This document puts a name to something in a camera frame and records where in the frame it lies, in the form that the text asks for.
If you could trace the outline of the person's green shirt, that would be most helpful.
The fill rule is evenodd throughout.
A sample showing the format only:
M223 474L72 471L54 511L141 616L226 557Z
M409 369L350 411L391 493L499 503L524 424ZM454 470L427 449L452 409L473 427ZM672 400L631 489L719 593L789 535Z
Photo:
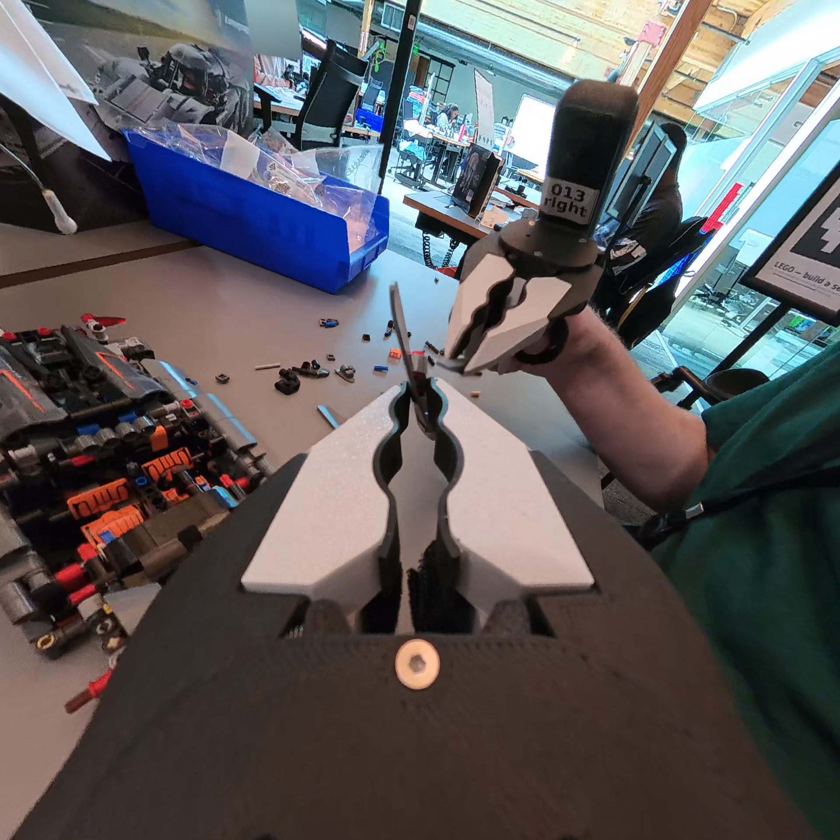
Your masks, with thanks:
M701 418L713 457L689 505L838 467L838 344ZM838 482L751 497L652 555L776 780L821 837L838 838Z

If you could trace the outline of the lego car model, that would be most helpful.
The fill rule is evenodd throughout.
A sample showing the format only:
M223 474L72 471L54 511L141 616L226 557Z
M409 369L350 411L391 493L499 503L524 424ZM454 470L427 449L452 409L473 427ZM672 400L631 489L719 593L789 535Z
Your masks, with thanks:
M148 602L274 469L217 396L85 313L2 330L1 600L42 659L89 636L103 693Z

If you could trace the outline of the long grey lego assembly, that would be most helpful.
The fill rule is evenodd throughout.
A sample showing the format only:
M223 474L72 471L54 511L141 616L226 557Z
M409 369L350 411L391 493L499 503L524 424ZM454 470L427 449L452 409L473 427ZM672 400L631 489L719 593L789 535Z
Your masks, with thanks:
M427 358L423 351L412 351L410 338L406 328L403 304L397 283L389 288L392 320L397 342L402 353L402 361L406 370L407 390L411 396L415 417L423 433L430 439L437 434L436 421L429 414L428 391L429 377L427 375Z

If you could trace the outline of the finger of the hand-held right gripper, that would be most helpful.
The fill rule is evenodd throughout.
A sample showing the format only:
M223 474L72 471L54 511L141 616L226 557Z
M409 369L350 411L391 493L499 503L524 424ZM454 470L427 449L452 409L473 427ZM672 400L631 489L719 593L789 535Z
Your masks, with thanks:
M449 316L446 358L476 358L480 350L489 358L510 358L513 340L495 339L489 333L501 326L520 306L520 278L503 255L487 254L464 275Z
M535 277L524 286L518 305L504 311L499 323L483 329L475 350L467 353L463 375L483 372L506 363L516 353L535 344L545 334L550 316L572 289L558 277Z

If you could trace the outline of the black framed sign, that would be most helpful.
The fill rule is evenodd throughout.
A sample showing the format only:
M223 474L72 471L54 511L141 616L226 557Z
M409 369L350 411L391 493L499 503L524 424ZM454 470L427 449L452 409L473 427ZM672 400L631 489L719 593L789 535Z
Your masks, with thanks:
M838 328L839 323L839 165L820 182L791 220L747 271L742 284L774 302L769 314L706 376L680 366L654 378L662 393L681 385L689 392L677 406L691 409L699 401L716 405L761 385L769 377L738 367L771 331L791 315Z

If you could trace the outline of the person's right forearm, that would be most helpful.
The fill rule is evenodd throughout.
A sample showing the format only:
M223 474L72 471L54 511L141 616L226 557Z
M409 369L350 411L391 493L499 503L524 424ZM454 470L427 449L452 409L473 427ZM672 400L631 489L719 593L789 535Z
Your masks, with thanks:
M622 348L561 361L549 381L625 488L657 512L687 505L713 457L697 415L669 403Z

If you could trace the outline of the lego instruction book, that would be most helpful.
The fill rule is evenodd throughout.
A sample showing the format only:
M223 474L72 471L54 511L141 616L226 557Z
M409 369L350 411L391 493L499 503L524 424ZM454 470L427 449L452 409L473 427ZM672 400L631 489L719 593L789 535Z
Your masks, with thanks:
M21 1L1 2L1 93L63 139L111 160L71 104L98 101Z

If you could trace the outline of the black metal pole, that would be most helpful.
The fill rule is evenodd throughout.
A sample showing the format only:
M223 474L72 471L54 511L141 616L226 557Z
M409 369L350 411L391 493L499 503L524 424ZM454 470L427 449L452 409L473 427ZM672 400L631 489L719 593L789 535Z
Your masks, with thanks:
M422 4L423 1L406 1L405 5L400 37L397 43L392 80L385 101L383 125L380 133L382 155L379 170L379 185L377 189L377 193L379 195L382 194L385 182L391 147L396 134L397 119L402 112L403 91L413 54L415 33Z

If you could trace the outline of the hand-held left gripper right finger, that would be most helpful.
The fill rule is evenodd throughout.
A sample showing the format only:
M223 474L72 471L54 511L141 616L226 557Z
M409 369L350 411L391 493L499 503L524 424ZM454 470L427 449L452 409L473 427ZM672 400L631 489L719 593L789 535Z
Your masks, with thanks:
M420 561L420 632L467 634L501 603L593 591L531 449L446 381L425 395L446 487Z

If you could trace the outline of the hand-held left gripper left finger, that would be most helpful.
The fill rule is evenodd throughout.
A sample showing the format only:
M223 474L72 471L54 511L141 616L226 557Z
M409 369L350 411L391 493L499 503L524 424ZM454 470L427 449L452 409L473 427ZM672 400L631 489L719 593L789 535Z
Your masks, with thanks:
M411 405L396 385L310 448L241 578L247 592L333 602L364 633L396 630L403 567L390 484Z

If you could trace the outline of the white book stand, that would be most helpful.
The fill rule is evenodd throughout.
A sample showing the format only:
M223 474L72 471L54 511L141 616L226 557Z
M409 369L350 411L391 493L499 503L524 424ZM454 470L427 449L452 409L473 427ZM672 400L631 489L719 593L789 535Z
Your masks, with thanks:
M44 183L42 183L37 174L27 163L25 163L18 155L16 155L15 152L12 152L2 143L1 151L10 156L18 165L22 166L30 179L36 184L40 194L52 213L59 232L63 235L74 235L78 231L78 225L62 206L58 196L52 190L48 189Z

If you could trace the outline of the clear plastic bag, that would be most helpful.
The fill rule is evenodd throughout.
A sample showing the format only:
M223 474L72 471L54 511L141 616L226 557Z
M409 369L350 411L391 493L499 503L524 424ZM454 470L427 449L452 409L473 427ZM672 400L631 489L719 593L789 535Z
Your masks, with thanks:
M352 256L390 234L390 206L374 184L380 144L298 150L277 129L245 139L230 129L173 121L127 131L125 139L148 208L154 197L183 197L232 219L254 211L257 223L279 211L298 222L314 211L343 223Z

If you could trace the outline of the blue plastic bin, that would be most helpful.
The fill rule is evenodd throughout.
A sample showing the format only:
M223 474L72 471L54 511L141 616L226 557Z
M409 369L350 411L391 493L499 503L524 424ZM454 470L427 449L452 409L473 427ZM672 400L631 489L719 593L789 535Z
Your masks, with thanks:
M269 223L257 223L254 211L245 211L243 220L232 219L213 208L199 209L183 197L154 197L148 208L135 174L152 225L331 295L370 268L388 246L389 236L378 238L351 255L343 223L329 222L314 211L304 211L298 222L279 211L269 216Z

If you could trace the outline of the lego set box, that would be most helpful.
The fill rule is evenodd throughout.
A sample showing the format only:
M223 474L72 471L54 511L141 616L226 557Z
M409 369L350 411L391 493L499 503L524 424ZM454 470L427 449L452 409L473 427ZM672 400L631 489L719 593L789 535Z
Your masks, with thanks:
M63 139L1 93L1 143L59 198L78 232L148 216L123 132L164 121L243 133L253 121L253 55L244 2L23 2L98 104L71 100L110 155ZM3 224L59 233L22 166L1 153Z

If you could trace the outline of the scattered loose lego pieces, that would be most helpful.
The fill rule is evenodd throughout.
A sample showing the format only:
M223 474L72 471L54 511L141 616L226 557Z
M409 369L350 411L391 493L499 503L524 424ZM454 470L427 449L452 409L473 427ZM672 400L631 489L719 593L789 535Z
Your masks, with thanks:
M318 321L318 325L321 329L335 329L340 326L340 320L337 318L320 318ZM395 334L396 322L393 319L389 319L386 325L386 330L383 333L383 339L388 340ZM361 340L363 343L369 343L371 341L370 334L363 333ZM425 352L426 350L429 350L431 352L430 357ZM441 364L438 363L438 357L443 359L444 354L445 348L438 349L435 345L428 341L425 341L423 344L423 349L416 353L392 348L389 349L387 357L389 364L376 364L372 366L371 371L376 375L387 375L389 370L392 368L391 362L408 361L409 374L411 376L418 375L419 378L422 380L425 376L425 373L423 373L423 370L415 371L413 367L414 363L419 362L425 363L425 365L435 366L436 364ZM335 361L335 356L333 353L328 353L326 359L328 362L332 363L333 361ZM262 364L257 365L255 367L255 371L277 371L277 381L275 382L275 387L278 390L278 392L284 395L297 393L299 391L301 378L322 380L323 378L327 377L331 372L329 368L325 369L324 366L321 365L318 360L305 360L300 365L293 365L290 368L283 368L279 363ZM354 365L342 364L337 369L334 369L333 372L343 382L355 382L356 368ZM225 385L230 383L230 376L223 372L220 372L214 376L214 380L220 385Z

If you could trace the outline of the black office chair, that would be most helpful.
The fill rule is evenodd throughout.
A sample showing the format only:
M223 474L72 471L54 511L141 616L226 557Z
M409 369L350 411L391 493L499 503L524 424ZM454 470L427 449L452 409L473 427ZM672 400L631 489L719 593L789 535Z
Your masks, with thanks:
M368 67L367 61L328 40L296 119L291 143L298 151L340 146L344 120Z

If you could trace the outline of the person's right hand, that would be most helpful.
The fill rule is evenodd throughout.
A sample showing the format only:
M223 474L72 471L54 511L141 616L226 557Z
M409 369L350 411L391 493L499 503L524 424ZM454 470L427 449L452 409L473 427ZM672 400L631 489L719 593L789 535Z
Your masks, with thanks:
M610 389L620 382L627 363L626 350L590 307L563 321L567 329L565 344L550 362L526 364L518 369L545 379L561 398L574 397L600 389Z

